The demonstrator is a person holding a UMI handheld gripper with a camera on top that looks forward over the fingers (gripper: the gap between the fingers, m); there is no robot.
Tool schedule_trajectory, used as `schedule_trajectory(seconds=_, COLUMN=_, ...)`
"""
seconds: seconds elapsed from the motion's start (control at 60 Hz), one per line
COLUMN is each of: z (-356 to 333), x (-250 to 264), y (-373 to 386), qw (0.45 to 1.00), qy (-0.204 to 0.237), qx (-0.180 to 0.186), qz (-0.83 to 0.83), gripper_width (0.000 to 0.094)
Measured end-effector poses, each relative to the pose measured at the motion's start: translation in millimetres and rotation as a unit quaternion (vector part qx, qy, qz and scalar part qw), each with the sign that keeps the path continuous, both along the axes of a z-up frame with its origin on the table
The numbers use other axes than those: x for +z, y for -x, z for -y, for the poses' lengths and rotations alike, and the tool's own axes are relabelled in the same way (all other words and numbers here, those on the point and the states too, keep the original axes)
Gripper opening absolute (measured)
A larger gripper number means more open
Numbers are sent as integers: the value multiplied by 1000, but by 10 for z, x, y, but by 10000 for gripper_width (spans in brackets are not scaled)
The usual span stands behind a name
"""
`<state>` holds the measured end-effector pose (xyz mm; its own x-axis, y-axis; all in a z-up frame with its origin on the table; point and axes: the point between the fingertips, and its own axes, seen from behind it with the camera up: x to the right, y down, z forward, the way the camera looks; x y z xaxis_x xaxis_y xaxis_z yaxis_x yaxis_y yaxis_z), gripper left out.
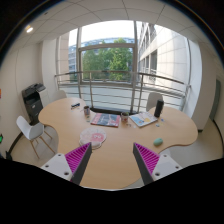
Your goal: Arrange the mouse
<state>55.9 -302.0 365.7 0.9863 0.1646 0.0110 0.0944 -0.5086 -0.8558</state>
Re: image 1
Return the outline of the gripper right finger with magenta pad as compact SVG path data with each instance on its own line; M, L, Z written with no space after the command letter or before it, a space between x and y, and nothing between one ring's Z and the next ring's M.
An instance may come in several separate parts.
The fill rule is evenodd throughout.
M145 185L182 169L168 154L157 154L138 143L133 144L133 154Z

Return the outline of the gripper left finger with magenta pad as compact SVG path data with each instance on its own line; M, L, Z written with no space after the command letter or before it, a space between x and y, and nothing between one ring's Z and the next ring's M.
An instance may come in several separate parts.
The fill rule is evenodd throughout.
M91 153L92 146L87 143L67 154L57 153L42 166L42 169L79 185Z

